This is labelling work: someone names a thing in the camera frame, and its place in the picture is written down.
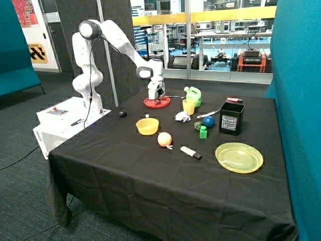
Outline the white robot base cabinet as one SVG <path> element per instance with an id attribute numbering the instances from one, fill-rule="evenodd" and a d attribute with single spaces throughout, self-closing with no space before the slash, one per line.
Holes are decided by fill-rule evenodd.
<path id="1" fill-rule="evenodd" d="M 88 106 L 82 97 L 72 97 L 37 113 L 40 124 L 33 132 L 45 159 L 54 148 L 111 112 Z"/>

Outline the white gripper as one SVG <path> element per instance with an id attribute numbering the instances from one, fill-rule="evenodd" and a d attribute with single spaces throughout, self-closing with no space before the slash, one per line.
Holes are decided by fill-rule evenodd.
<path id="1" fill-rule="evenodd" d="M 148 86 L 148 97 L 151 100 L 154 99 L 162 99 L 162 97 L 165 94 L 165 83 L 163 80 L 161 81 L 150 81 Z M 159 99 L 157 99 L 155 101 L 155 104 L 158 105 L 159 104 Z"/>

